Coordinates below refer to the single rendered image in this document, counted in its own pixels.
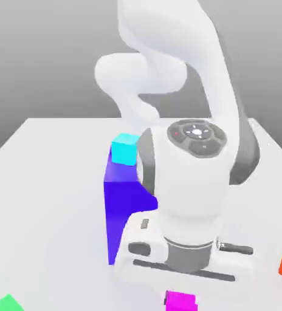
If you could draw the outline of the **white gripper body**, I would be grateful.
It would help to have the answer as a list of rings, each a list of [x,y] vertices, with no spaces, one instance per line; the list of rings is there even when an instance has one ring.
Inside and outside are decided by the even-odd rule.
[[[241,292],[248,289],[255,279],[256,258],[250,255],[214,255],[208,267],[193,273],[181,273],[165,263],[131,257],[117,260],[114,270],[122,281],[148,285],[156,290]]]

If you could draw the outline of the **small magenta cube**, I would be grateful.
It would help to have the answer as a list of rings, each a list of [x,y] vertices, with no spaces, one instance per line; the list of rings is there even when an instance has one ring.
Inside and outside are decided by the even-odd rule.
[[[191,294],[167,290],[164,299],[165,311],[198,311],[196,297]]]

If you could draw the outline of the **small cyan cube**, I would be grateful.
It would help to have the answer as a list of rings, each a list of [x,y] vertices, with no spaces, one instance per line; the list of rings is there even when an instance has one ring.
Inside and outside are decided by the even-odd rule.
[[[111,143],[112,162],[134,166],[137,161],[139,135],[120,133]]]

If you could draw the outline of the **small green cube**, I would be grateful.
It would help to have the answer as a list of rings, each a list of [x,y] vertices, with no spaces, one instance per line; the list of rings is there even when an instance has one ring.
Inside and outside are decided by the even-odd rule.
[[[24,311],[17,300],[10,294],[0,299],[0,311]]]

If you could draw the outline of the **large blue box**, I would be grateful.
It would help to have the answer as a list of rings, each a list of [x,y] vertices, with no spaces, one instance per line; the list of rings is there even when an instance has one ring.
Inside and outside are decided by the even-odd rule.
[[[135,166],[114,163],[111,156],[105,169],[104,197],[108,263],[113,265],[130,215],[157,209],[157,199],[139,182]]]

